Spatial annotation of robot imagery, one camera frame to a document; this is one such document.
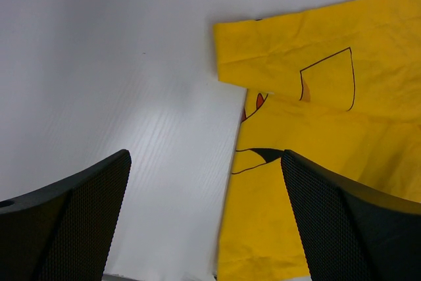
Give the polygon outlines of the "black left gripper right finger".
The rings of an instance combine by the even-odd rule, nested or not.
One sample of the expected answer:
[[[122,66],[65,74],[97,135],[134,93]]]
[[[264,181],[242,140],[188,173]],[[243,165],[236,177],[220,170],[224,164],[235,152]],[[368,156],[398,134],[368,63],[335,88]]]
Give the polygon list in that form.
[[[312,280],[419,280],[420,204],[286,150],[282,173]]]

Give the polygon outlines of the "yellow Pikachu cloth placemat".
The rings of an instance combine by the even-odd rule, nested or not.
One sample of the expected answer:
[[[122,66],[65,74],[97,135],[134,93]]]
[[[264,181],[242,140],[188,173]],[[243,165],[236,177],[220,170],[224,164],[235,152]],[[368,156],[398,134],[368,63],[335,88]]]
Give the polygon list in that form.
[[[420,200],[420,0],[353,0],[214,26],[221,82],[247,89],[219,280],[309,274],[281,150]]]

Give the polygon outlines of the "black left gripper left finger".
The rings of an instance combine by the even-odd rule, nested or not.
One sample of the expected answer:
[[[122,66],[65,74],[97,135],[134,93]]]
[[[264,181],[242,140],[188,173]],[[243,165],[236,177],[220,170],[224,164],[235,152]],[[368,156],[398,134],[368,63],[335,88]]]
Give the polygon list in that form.
[[[2,280],[101,280],[132,160],[122,149],[1,202]]]

